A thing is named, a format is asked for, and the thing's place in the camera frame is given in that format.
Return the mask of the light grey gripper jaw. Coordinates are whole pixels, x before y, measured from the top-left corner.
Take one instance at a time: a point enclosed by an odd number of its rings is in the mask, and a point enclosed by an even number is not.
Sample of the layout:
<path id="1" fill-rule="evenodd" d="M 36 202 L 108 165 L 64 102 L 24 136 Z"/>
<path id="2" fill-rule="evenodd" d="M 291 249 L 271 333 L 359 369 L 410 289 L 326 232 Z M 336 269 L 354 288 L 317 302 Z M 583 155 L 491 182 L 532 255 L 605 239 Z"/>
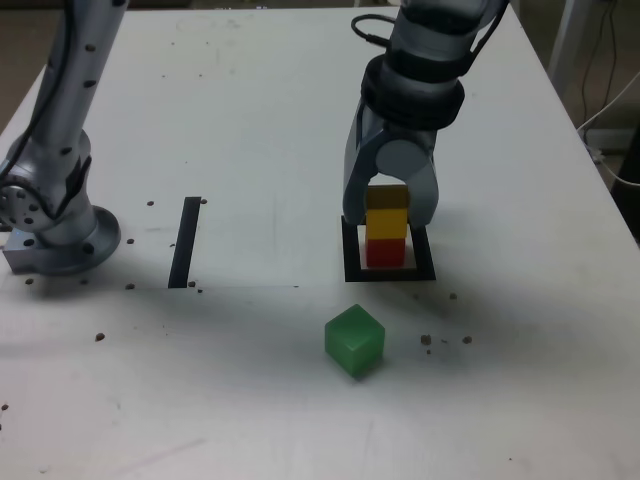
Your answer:
<path id="1" fill-rule="evenodd" d="M 394 140 L 376 155 L 378 171 L 404 182 L 409 192 L 409 220 L 413 227 L 431 223 L 439 200 L 432 153 L 408 140 Z"/>

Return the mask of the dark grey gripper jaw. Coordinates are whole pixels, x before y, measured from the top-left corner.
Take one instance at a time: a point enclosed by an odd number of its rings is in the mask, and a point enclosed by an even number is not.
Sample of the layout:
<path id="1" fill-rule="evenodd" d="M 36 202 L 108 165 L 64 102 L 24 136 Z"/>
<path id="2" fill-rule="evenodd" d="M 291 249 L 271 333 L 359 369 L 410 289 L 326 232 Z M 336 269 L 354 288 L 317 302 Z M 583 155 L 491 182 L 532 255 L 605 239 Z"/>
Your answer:
<path id="1" fill-rule="evenodd" d="M 350 225 L 358 225 L 365 216 L 367 187 L 378 173 L 376 156 L 386 138 L 383 120 L 360 101 L 344 154 L 342 209 Z"/>

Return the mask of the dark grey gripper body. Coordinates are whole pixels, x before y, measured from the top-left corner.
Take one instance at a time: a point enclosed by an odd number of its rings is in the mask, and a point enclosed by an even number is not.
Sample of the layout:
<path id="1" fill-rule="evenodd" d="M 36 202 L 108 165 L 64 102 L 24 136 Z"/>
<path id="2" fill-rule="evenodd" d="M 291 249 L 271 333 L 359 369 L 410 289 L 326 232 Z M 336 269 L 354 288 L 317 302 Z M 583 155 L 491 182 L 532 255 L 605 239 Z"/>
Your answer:
<path id="1" fill-rule="evenodd" d="M 422 150 L 433 150 L 436 145 L 435 131 L 411 130 L 395 124 L 385 124 L 384 131 L 393 140 L 406 140 L 418 145 Z"/>

